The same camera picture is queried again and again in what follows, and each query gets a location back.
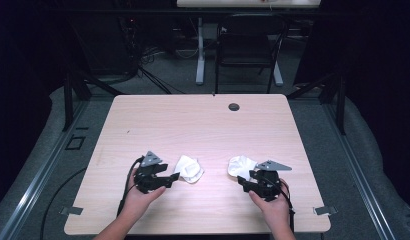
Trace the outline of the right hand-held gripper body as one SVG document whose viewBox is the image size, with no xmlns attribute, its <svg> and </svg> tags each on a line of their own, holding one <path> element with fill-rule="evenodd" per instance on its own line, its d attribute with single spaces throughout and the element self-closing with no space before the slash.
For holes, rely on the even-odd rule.
<svg viewBox="0 0 410 240">
<path fill-rule="evenodd" d="M 256 180 L 255 192 L 259 197 L 266 202 L 270 202 L 279 194 L 285 195 L 281 190 L 281 180 L 279 171 L 291 171 L 292 168 L 281 163 L 267 160 L 256 165 L 259 176 Z"/>
</svg>

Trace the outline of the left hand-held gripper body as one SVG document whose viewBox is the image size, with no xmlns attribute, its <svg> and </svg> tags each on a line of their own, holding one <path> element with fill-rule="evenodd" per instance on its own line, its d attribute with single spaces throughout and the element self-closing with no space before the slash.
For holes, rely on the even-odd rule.
<svg viewBox="0 0 410 240">
<path fill-rule="evenodd" d="M 165 164 L 162 159 L 151 151 L 148 151 L 145 156 L 141 158 L 140 165 L 134 175 L 134 182 L 139 191 L 142 193 L 149 193 L 163 187 L 163 180 L 165 177 L 158 177 L 155 172 L 155 167 L 158 164 Z"/>
</svg>

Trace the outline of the white sock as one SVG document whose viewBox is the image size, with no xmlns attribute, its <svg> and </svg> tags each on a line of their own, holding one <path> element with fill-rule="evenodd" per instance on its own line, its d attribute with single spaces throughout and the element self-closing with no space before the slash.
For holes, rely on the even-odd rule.
<svg viewBox="0 0 410 240">
<path fill-rule="evenodd" d="M 197 159 L 182 155 L 174 169 L 187 183 L 196 183 L 204 174 L 204 169 L 201 167 Z"/>
<path fill-rule="evenodd" d="M 229 160 L 227 172 L 232 177 L 242 177 L 246 180 L 250 179 L 250 170 L 254 170 L 257 162 L 244 156 L 235 156 Z"/>
</svg>

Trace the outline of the person's left hand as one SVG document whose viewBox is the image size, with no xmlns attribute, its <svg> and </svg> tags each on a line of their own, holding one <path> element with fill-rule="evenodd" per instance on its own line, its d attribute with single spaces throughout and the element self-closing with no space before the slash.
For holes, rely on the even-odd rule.
<svg viewBox="0 0 410 240">
<path fill-rule="evenodd" d="M 127 191 L 125 192 L 124 205 L 120 212 L 120 216 L 134 221 L 140 219 L 149 205 L 158 199 L 166 190 L 165 187 L 160 187 L 152 192 L 142 193 L 135 186 L 134 175 L 136 171 L 137 169 L 134 168 L 130 173 Z"/>
</svg>

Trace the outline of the person's right hand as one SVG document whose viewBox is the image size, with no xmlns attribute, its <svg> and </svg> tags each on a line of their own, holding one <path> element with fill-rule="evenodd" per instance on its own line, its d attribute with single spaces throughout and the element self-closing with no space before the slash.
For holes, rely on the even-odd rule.
<svg viewBox="0 0 410 240">
<path fill-rule="evenodd" d="M 289 189 L 283 179 L 281 179 L 281 190 L 285 195 L 280 194 L 276 199 L 270 202 L 266 202 L 253 191 L 249 192 L 251 200 L 261 210 L 266 224 L 273 233 L 291 231 L 289 223 L 289 204 L 286 199 L 289 194 Z"/>
</svg>

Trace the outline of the black metal stand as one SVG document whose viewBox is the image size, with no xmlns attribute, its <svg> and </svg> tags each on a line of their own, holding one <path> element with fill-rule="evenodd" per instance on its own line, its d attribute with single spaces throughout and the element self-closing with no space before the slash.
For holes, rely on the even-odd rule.
<svg viewBox="0 0 410 240">
<path fill-rule="evenodd" d="M 100 81 L 98 78 L 87 74 L 82 70 L 69 70 L 64 79 L 64 110 L 65 124 L 64 131 L 67 131 L 74 121 L 73 109 L 73 93 L 75 93 L 82 101 L 89 101 L 92 93 L 87 84 L 93 84 L 110 93 L 113 96 L 122 95 L 122 92 Z"/>
<path fill-rule="evenodd" d="M 346 103 L 346 81 L 339 73 L 330 73 L 317 81 L 307 83 L 298 90 L 287 95 L 288 99 L 296 99 L 316 87 L 322 91 L 318 96 L 321 104 L 330 104 L 336 101 L 335 124 L 342 135 L 345 135 L 344 117 Z"/>
</svg>

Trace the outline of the black folding chair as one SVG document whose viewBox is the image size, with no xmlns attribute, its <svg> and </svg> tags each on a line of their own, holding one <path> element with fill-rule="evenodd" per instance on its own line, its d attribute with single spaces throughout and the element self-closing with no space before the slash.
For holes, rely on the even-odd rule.
<svg viewBox="0 0 410 240">
<path fill-rule="evenodd" d="M 284 17 L 271 13 L 238 13 L 224 17 L 217 25 L 214 92 L 219 92 L 220 67 L 233 67 L 269 69 L 266 89 L 269 93 L 288 27 Z"/>
</svg>

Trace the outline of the white desk with white legs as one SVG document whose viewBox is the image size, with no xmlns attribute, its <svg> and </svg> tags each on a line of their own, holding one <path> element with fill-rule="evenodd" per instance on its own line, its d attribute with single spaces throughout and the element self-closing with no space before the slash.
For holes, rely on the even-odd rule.
<svg viewBox="0 0 410 240">
<path fill-rule="evenodd" d="M 290 9 L 318 9 L 321 0 L 176 0 L 178 8 L 182 9 L 259 9 L 259 10 L 290 10 Z M 203 19 L 198 18 L 198 62 L 196 70 L 196 84 L 204 83 L 205 74 L 205 53 L 203 38 Z M 274 83 L 276 86 L 283 86 L 284 82 L 280 73 L 280 68 L 276 62 Z"/>
</svg>

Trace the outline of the grey metal bracket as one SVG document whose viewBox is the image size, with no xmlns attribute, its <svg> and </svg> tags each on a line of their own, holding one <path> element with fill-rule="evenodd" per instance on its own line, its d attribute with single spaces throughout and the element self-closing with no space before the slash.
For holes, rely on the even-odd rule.
<svg viewBox="0 0 410 240">
<path fill-rule="evenodd" d="M 83 209 L 79 207 L 62 207 L 60 210 L 61 215 L 69 216 L 69 215 L 80 215 Z"/>
<path fill-rule="evenodd" d="M 331 216 L 338 212 L 337 208 L 334 206 L 315 207 L 313 211 L 316 215 L 327 215 L 327 216 Z"/>
</svg>

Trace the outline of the aluminium floor rail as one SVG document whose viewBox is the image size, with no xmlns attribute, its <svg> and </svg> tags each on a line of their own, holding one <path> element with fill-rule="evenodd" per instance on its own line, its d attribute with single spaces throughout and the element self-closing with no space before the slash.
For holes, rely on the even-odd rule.
<svg viewBox="0 0 410 240">
<path fill-rule="evenodd" d="M 45 130 L 0 204 L 0 240 L 73 240 L 64 232 L 95 141 L 98 125 L 89 122 L 91 102 L 75 108 L 73 124 L 61 130 L 54 109 Z"/>
<path fill-rule="evenodd" d="M 334 108 L 331 105 L 323 104 L 322 109 L 325 112 L 326 117 L 329 119 L 334 135 L 340 142 L 340 145 L 346 155 L 346 164 L 380 240 L 397 240 L 385 214 L 380 207 L 379 201 L 374 195 L 374 192 L 369 185 L 366 176 L 364 175 L 347 136 L 343 135 L 337 127 Z"/>
</svg>

